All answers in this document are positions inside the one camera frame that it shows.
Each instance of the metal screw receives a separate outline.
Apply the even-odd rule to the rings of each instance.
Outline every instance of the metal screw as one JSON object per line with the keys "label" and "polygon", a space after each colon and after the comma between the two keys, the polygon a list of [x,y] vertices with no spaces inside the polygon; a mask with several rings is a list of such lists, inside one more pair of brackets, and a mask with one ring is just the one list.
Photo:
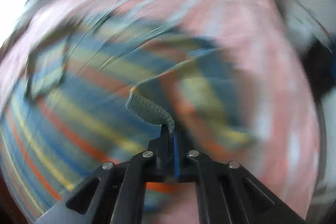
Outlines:
{"label": "metal screw", "polygon": [[107,161],[105,163],[103,163],[103,168],[105,170],[111,169],[113,167],[113,162]]}
{"label": "metal screw", "polygon": [[188,155],[193,158],[198,157],[199,154],[200,153],[197,150],[190,150],[188,153]]}
{"label": "metal screw", "polygon": [[145,157],[145,158],[150,158],[153,156],[153,152],[152,151],[145,151],[144,153],[142,153],[142,155]]}
{"label": "metal screw", "polygon": [[239,168],[239,166],[240,166],[240,164],[237,161],[232,160],[232,161],[229,162],[229,167],[232,168],[232,169],[237,169],[237,168]]}

